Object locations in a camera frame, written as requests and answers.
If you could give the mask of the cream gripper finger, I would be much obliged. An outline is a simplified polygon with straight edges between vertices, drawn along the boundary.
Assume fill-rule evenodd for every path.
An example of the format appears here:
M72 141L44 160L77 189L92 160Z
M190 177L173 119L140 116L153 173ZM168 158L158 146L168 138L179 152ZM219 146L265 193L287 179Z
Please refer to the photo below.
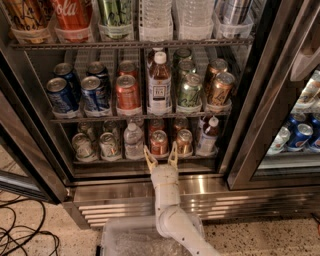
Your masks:
M147 146L144 146L144 156L147 162L147 166L150 172L153 172L153 169L158 166L157 159L150 153Z
M178 168L178 152L177 152L177 143L173 142L172 149L168 157L168 164L173 168Z

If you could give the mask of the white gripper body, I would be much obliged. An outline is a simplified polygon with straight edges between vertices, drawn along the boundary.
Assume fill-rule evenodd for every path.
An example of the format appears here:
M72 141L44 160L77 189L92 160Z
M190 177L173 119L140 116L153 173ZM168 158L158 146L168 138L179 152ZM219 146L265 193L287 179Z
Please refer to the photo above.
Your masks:
M155 164L151 180L157 197L178 197L178 170L170 164Z

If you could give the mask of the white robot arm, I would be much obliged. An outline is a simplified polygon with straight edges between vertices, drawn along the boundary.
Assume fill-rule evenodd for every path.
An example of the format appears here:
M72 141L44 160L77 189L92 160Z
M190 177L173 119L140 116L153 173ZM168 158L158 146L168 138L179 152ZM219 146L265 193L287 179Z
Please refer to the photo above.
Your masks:
M196 229L188 214L180 207L177 144L173 143L166 164L158 160L144 147L145 159L155 192L155 222L158 233L172 238L192 256L221 256Z

